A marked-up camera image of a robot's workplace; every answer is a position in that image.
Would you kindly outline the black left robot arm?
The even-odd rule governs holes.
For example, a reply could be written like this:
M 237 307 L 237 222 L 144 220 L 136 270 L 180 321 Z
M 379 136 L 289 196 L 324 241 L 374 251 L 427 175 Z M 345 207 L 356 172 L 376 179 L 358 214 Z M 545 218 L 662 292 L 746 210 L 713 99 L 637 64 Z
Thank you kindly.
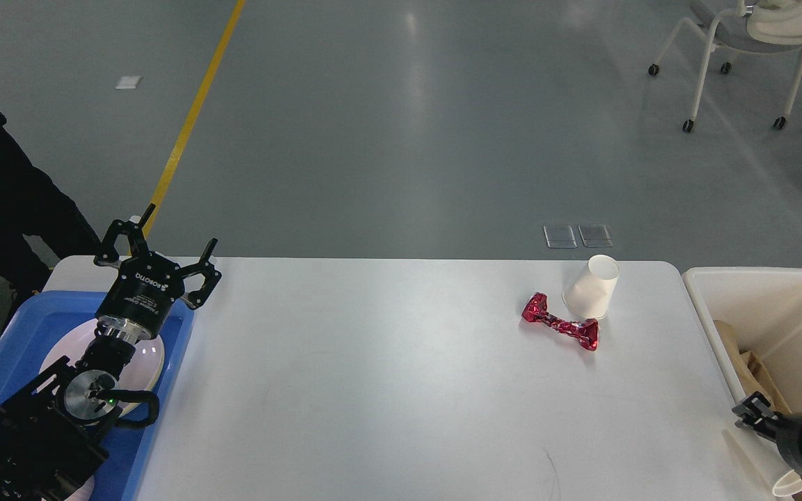
M 221 273 L 212 262 L 215 238 L 190 265 L 150 250 L 143 226 L 155 209 L 150 204 L 138 222 L 114 220 L 93 257 L 117 276 L 82 356 L 61 356 L 0 403 L 0 500 L 67 499 L 109 458 L 103 440 L 112 429 L 143 430 L 158 420 L 159 397 L 128 389 L 121 375 L 176 302 L 203 307 Z

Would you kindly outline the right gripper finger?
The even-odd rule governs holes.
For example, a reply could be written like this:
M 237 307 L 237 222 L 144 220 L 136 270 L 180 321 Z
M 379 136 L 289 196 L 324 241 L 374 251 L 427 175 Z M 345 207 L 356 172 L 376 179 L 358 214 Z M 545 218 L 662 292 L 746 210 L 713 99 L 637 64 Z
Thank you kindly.
M 735 426 L 783 426 L 788 421 L 786 415 L 771 409 L 770 400 L 760 391 L 744 397 L 732 412 L 737 418 Z
M 739 429 L 754 431 L 754 434 L 771 442 L 777 442 L 781 424 L 782 419 L 779 417 L 742 417 L 735 422 L 735 426 Z

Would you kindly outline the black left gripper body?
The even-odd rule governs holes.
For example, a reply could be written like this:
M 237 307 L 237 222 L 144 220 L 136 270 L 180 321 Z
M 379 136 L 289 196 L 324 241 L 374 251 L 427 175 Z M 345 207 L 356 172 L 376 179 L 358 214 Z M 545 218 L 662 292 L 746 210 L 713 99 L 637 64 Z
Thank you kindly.
M 159 333 L 175 300 L 184 294 L 179 269 L 178 263 L 159 253 L 122 260 L 95 318 L 118 318 L 144 332 Z

